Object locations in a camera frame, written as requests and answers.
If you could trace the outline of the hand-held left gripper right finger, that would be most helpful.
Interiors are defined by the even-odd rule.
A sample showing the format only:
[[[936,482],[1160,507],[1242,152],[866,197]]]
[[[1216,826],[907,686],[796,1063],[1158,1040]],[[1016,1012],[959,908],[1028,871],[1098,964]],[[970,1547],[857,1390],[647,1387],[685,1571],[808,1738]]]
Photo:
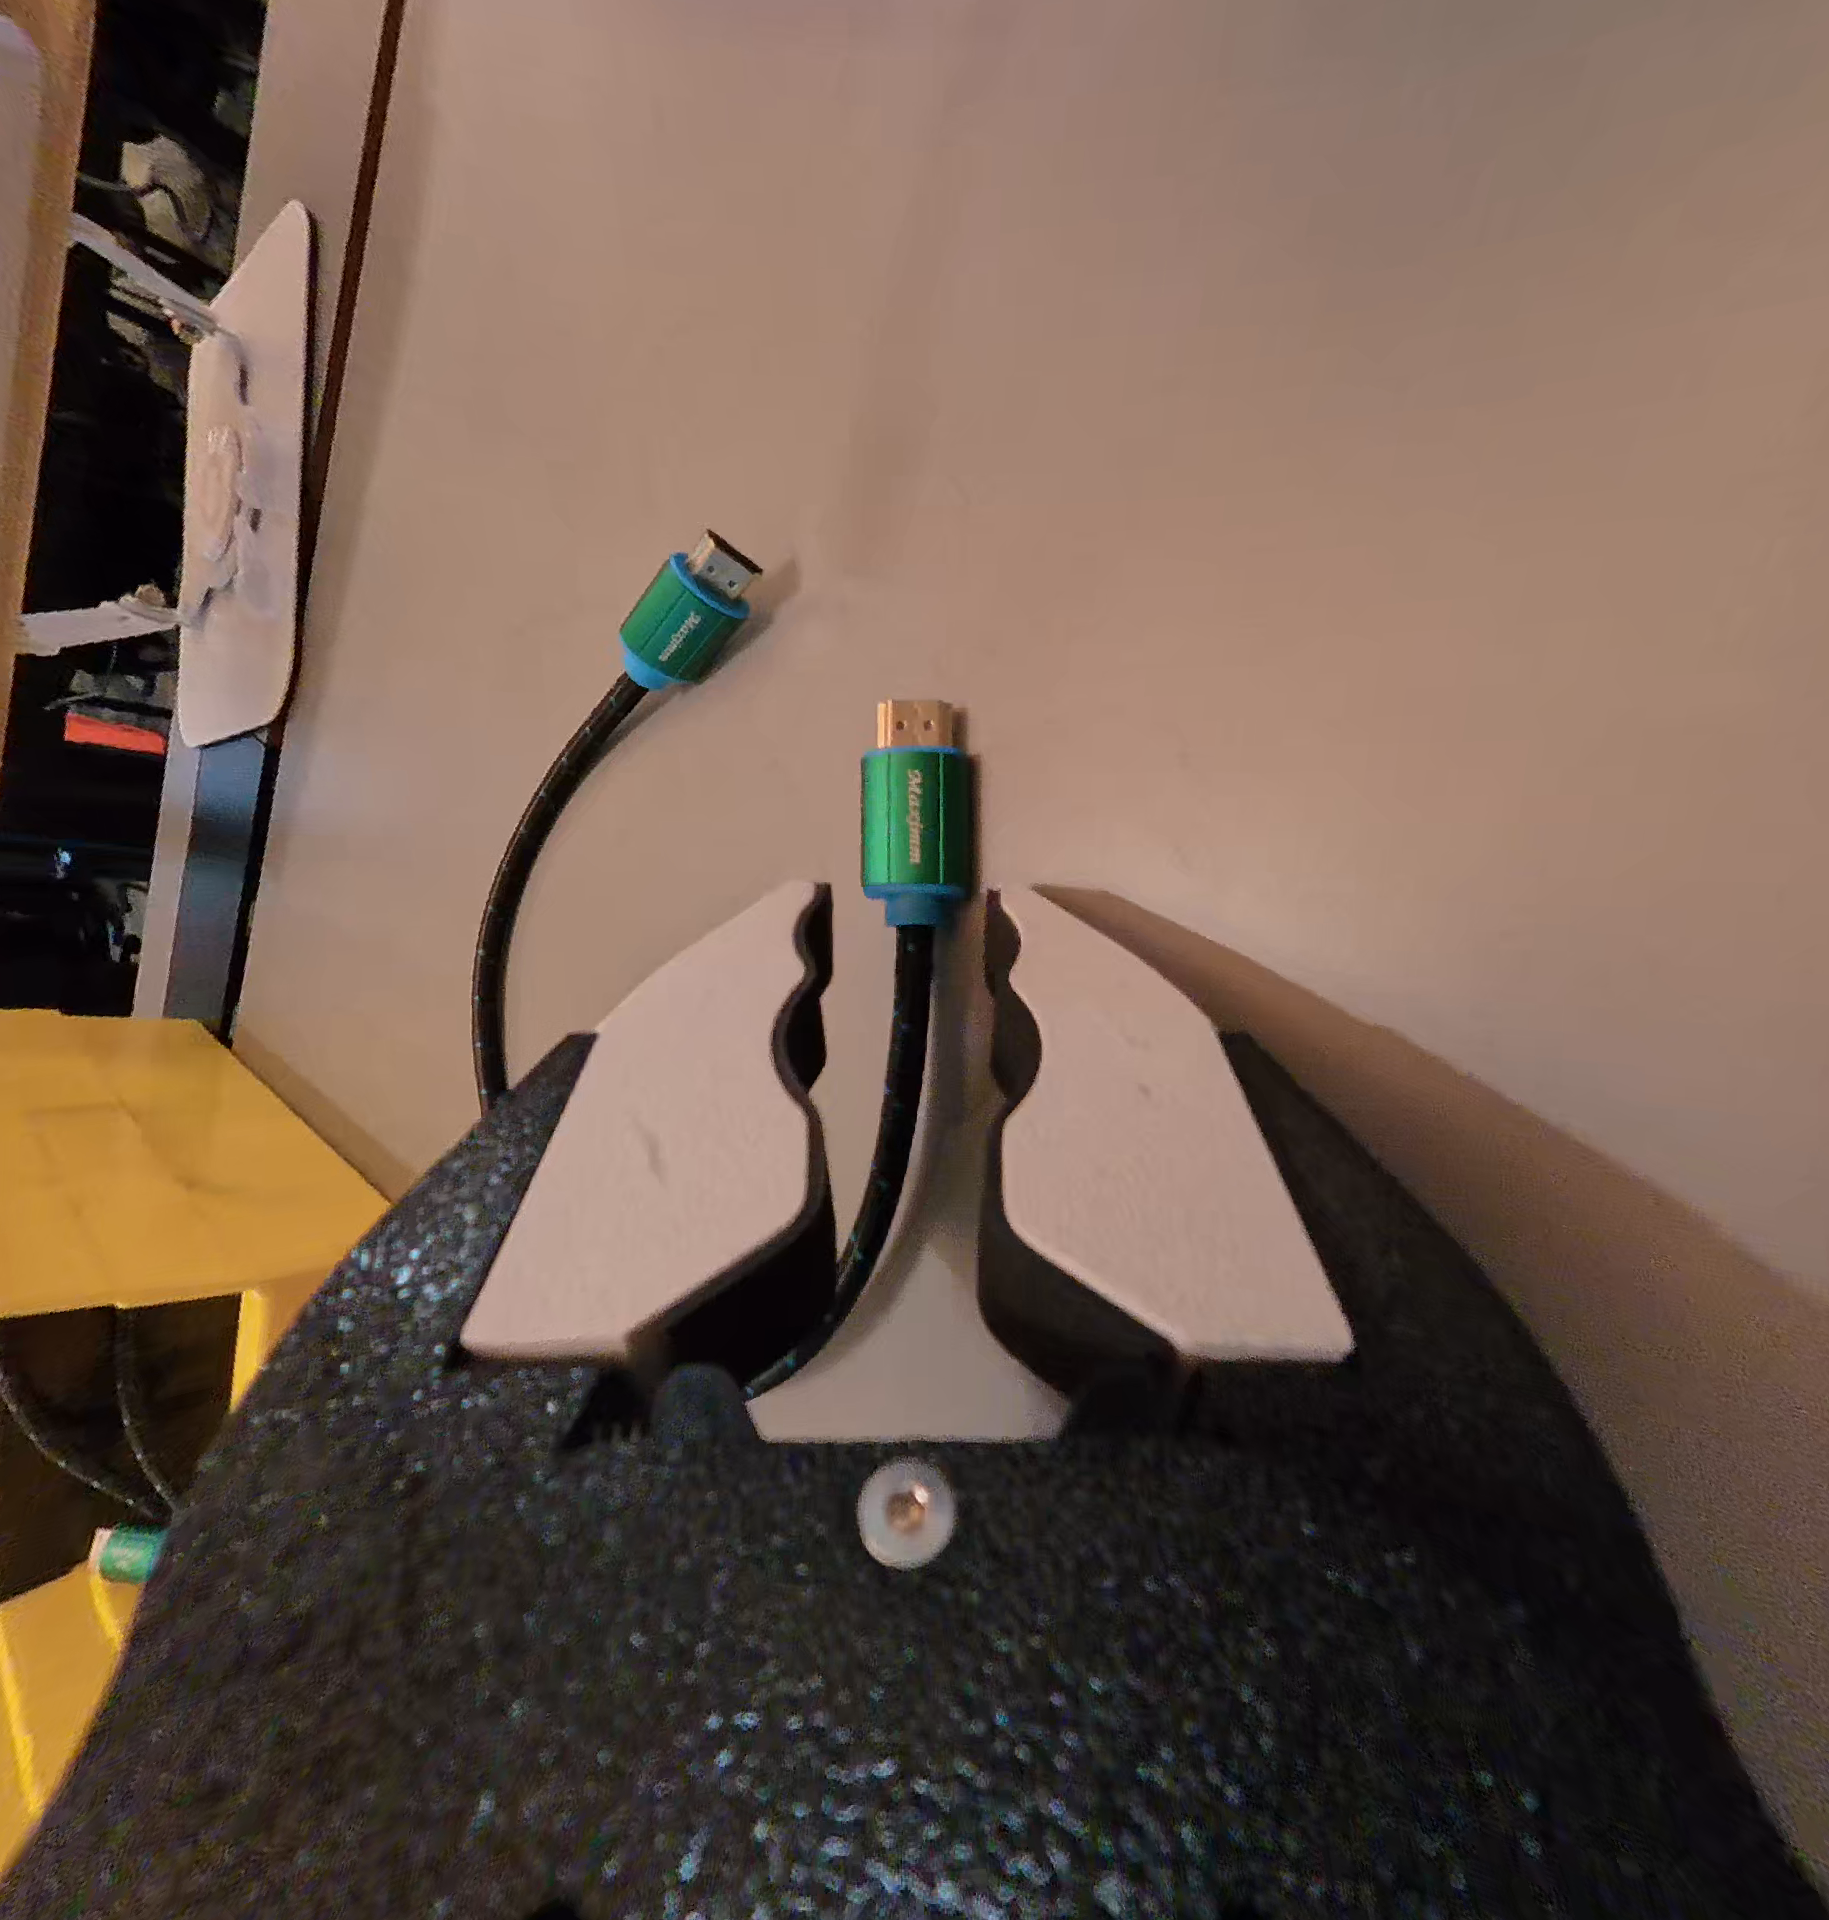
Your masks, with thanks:
[[[977,1301],[1048,1384],[1335,1364],[1355,1334],[1209,1013],[1030,888],[985,908]]]

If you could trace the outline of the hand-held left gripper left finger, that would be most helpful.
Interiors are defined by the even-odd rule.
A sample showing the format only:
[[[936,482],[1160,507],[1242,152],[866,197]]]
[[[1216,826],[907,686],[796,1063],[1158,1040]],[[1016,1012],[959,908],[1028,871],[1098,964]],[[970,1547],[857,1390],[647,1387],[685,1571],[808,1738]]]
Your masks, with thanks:
[[[828,977],[831,888],[791,879],[597,1025],[462,1324],[470,1357],[753,1375],[823,1323]]]

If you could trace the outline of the white moulded plate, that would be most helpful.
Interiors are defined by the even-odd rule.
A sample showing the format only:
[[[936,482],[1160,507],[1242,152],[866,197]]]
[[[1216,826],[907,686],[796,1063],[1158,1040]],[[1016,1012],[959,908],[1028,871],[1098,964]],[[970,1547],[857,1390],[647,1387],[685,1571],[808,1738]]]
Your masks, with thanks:
[[[177,729],[193,747],[279,718],[295,666],[314,226],[279,215],[212,297],[189,362]]]

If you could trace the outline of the yellow cardboard box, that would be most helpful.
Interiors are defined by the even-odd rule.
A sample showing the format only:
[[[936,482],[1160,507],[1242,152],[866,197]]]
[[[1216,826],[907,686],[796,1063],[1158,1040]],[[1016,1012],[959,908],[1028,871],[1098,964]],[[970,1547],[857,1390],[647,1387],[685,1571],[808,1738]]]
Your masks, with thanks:
[[[0,1317],[239,1297],[232,1405],[383,1211],[196,1021],[0,1010]],[[0,1873],[121,1659],[131,1581],[0,1604]]]

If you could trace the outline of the grey desk leg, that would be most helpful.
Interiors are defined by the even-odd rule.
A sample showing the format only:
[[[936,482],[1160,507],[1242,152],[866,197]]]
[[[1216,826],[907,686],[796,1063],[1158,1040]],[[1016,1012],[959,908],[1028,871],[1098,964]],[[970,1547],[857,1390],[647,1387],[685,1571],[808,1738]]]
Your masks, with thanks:
[[[136,1018],[232,1043],[279,775],[279,727],[167,751],[137,953]]]

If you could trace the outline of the white desk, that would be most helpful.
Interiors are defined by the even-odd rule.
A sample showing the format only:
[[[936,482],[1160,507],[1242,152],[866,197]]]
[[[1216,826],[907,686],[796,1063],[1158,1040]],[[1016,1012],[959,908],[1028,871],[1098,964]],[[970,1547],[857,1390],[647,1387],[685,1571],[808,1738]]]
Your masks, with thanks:
[[[1476,1253],[1829,1895],[1829,4],[273,4],[325,512],[235,1043],[398,1193],[494,859],[668,549],[771,625],[544,854],[521,1063],[836,889],[883,697],[983,871]]]

